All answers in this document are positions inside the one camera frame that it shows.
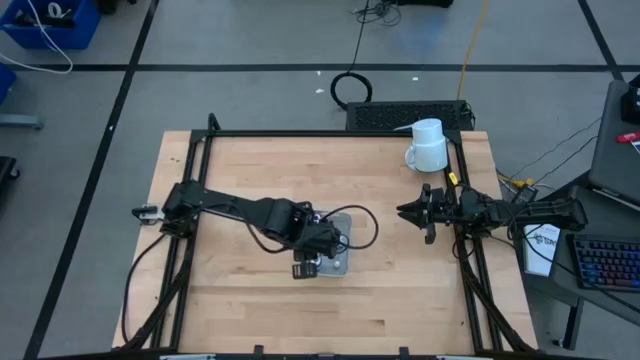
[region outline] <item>red object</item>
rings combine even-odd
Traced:
[[[627,143],[636,140],[640,140],[640,131],[618,135],[618,138],[616,139],[616,141],[619,143]]]

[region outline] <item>mug handle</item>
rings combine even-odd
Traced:
[[[409,169],[416,170],[415,147],[413,146],[413,144],[411,144],[407,151],[404,153],[404,162],[407,163]]]

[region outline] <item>white mug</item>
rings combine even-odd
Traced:
[[[411,125],[413,142],[404,154],[407,166],[416,171],[434,172],[447,166],[447,142],[439,119],[419,120]]]

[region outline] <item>black metal frame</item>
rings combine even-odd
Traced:
[[[445,136],[451,140],[456,151],[456,160],[458,162],[458,174],[460,180],[463,183],[470,184],[469,174],[466,166],[466,159],[464,156],[464,150],[462,148],[462,139],[459,130],[445,130]],[[213,114],[209,116],[209,127],[206,130],[192,130],[189,139],[189,148],[187,151],[187,159],[185,162],[185,169],[183,172],[183,180],[191,179],[193,177],[193,168],[195,162],[195,156],[197,148],[200,143],[203,143],[203,153],[200,163],[200,172],[198,175],[199,182],[205,182],[207,178],[207,169],[209,166],[209,159],[211,157],[211,151],[213,147],[213,140],[216,137],[411,137],[409,131],[350,131],[350,130],[221,130],[218,122]],[[445,173],[452,171],[451,162],[445,168]],[[444,176],[448,189],[452,189],[451,179],[448,176]],[[466,252],[464,242],[465,234],[462,233],[461,228],[454,227],[454,233],[458,244],[458,253],[462,254]],[[161,295],[166,294],[169,285],[172,282],[172,275],[175,270],[176,257],[178,253],[180,241],[186,242],[185,259],[183,261],[189,261],[192,263],[193,249],[195,248],[197,233],[194,232],[190,237],[186,239],[172,238],[167,253],[167,262],[165,264],[164,276],[162,279]],[[492,299],[491,285],[489,283],[489,274],[487,271],[486,261],[484,258],[484,250],[482,248],[482,242],[479,239],[473,240],[475,246],[475,258],[476,268],[478,272],[479,281],[483,289]],[[460,269],[463,270],[464,259],[459,259]],[[172,331],[170,335],[170,341],[168,347],[160,346],[162,342],[163,328],[164,328],[164,316],[161,321],[158,322],[151,334],[150,347],[147,349],[139,350],[118,350],[108,353],[95,353],[95,354],[82,354],[71,357],[64,357],[65,359],[159,359],[160,356],[176,355],[179,349],[180,336],[182,333],[182,324],[184,321],[184,312],[186,310],[186,300],[189,287],[189,275],[191,266],[188,268],[187,281],[177,294],[176,308],[174,321],[172,325]],[[463,288],[465,293],[465,301],[467,306],[467,315],[469,321],[469,327],[471,331],[471,339],[473,343],[474,352],[477,356],[491,357],[493,359],[557,359],[557,360],[570,360],[578,359],[574,357],[547,355],[542,353],[524,353],[524,352],[511,352],[504,351],[502,348],[502,342],[500,337],[500,331],[495,322],[487,314],[488,325],[491,336],[491,344],[493,349],[485,349],[482,344],[482,334],[480,331],[479,317],[476,307],[476,299],[473,290],[466,283],[463,282]],[[229,354],[229,353],[216,353],[215,358],[218,360],[431,360],[436,359],[431,355],[410,355],[409,349],[406,347],[400,347],[398,355],[340,355],[340,354],[265,354],[264,347],[262,345],[255,345],[253,353],[244,354]]]
[[[445,130],[445,135],[454,144],[456,150],[456,159],[458,161],[458,172],[462,182],[469,184],[469,174],[466,167],[466,159],[464,157],[464,151],[462,149],[462,140],[460,131],[458,130]],[[211,157],[213,139],[216,137],[410,137],[410,132],[398,132],[398,131],[349,131],[349,130],[221,130],[215,118],[210,115],[209,117],[209,129],[207,130],[192,130],[191,137],[189,139],[189,149],[187,151],[187,159],[185,164],[185,170],[183,173],[183,180],[191,179],[193,176],[193,167],[196,155],[196,149],[201,142],[204,142],[204,149],[202,153],[202,160],[200,164],[200,172],[198,181],[205,182],[207,177],[207,168],[209,165],[209,158]],[[445,169],[446,173],[452,171],[451,164],[447,165]],[[447,187],[453,186],[451,180],[445,176]],[[456,238],[461,240],[458,242],[458,251],[465,252],[464,249],[464,237],[458,229],[455,230]],[[195,247],[197,234],[194,233],[191,237],[185,239],[187,248]],[[178,244],[180,239],[172,238],[167,254],[167,262],[165,265],[164,276],[162,279],[161,296],[165,294],[168,285],[172,281],[173,273],[175,270],[176,257]],[[491,285],[489,283],[489,274],[487,271],[486,261],[484,258],[484,251],[482,248],[482,242],[479,239],[474,240],[474,246],[476,248],[476,264],[480,281],[487,292],[489,297],[491,296]],[[464,284],[465,300],[467,305],[469,326],[471,329],[471,338],[473,342],[474,351],[476,353],[485,350],[482,345],[482,335],[480,332],[480,325],[478,320],[478,312],[476,308],[475,297],[471,288]],[[178,293],[178,300],[175,308],[175,316],[173,322],[173,328],[170,336],[169,348],[178,349],[180,343],[180,335],[182,331],[182,323],[184,319],[184,312],[186,308],[186,296],[188,292],[188,281],[182,287]],[[494,350],[502,350],[502,342],[500,337],[500,331],[491,318],[488,318],[488,324],[491,335],[491,343]],[[163,333],[164,321],[160,321],[153,331],[151,348],[157,348],[160,346],[162,333]]]

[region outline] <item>keyboard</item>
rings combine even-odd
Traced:
[[[640,238],[567,236],[576,275],[606,290],[640,292]],[[578,281],[584,289],[594,289]]]

